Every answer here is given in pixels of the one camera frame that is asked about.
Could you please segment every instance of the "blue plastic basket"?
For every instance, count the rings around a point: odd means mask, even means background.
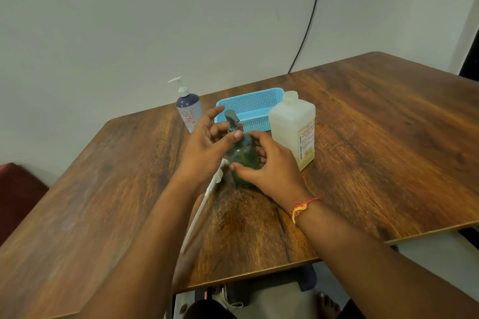
[[[224,105],[226,110],[235,110],[240,122],[244,124],[244,131],[269,131],[268,112],[283,101],[284,90],[279,87],[244,95],[224,98],[216,106]],[[215,117],[215,122],[226,121],[224,111]]]

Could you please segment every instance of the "green pump bottle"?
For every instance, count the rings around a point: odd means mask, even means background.
[[[234,130],[241,130],[241,128],[237,125],[237,122],[239,122],[240,119],[238,119],[234,110],[226,111],[225,117],[230,123],[228,133]],[[246,133],[244,134],[243,139],[238,141],[230,150],[226,152],[226,160],[228,161],[228,164],[235,162],[240,163],[248,168],[261,168],[260,159],[258,157],[258,153],[256,152],[256,146],[253,143],[251,136]],[[239,178],[234,171],[231,171],[231,174],[233,175],[236,186],[242,188],[249,188],[253,186],[253,184]]]

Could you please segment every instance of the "wood grain surface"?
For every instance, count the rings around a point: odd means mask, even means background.
[[[303,176],[356,226],[396,242],[479,222],[479,83],[372,52],[201,101],[270,87],[316,105],[316,157]],[[78,312],[187,138],[173,104],[107,122],[0,248],[0,317]],[[289,215],[257,189],[236,189],[229,172],[199,222],[175,291],[319,260]]]

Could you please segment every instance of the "bottle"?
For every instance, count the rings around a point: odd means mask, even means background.
[[[173,81],[177,81],[180,85],[178,89],[180,97],[176,100],[176,108],[188,131],[191,133],[195,129],[198,119],[203,115],[203,105],[201,105],[200,96],[190,93],[188,89],[183,86],[181,77],[173,78],[168,82]]]
[[[225,118],[230,123],[228,133],[235,130],[241,130],[241,128],[236,124],[240,121],[240,119],[238,119],[234,110],[226,111]],[[258,152],[256,152],[256,145],[253,143],[251,136],[249,136],[248,134],[244,134],[243,139],[238,141],[230,148],[230,150],[226,152],[226,160],[228,161],[228,164],[236,162],[248,168],[261,168],[260,158],[258,157]],[[236,186],[242,188],[248,188],[253,186],[253,184],[239,178],[236,175],[235,171],[231,171],[231,174],[233,175]]]
[[[286,91],[268,113],[273,140],[293,152],[299,170],[314,159],[315,117],[316,106],[298,99],[296,91]]]

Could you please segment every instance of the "red and yellow thread bracelet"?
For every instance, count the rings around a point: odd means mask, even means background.
[[[291,217],[293,218],[293,223],[296,225],[296,217],[298,217],[299,214],[302,211],[304,211],[306,208],[308,208],[309,203],[314,202],[314,201],[319,201],[319,200],[320,200],[319,198],[312,198],[309,201],[306,201],[304,203],[298,202],[298,201],[293,201],[293,203],[298,205],[298,207],[289,211],[289,213],[291,213]]]

